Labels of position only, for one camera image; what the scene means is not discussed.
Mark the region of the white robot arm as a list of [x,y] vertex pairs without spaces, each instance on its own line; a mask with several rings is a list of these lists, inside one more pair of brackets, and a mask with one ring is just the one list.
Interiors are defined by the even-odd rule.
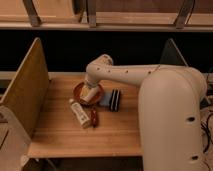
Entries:
[[144,171],[204,171],[200,102],[207,83],[188,66],[115,66],[101,55],[86,67],[85,84],[111,80],[139,88],[138,119]]

